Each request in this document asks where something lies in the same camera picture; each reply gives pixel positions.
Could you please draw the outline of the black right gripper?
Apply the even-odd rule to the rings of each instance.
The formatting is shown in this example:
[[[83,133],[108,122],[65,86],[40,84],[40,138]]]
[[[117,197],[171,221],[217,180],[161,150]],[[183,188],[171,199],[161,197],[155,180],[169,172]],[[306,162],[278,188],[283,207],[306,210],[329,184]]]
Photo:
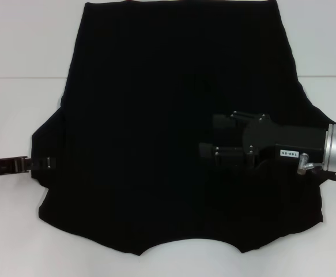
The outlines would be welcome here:
[[[242,147],[199,144],[202,159],[220,168],[255,168],[265,160],[324,165],[325,128],[280,125],[268,115],[233,111],[214,114],[215,129],[243,129]]]

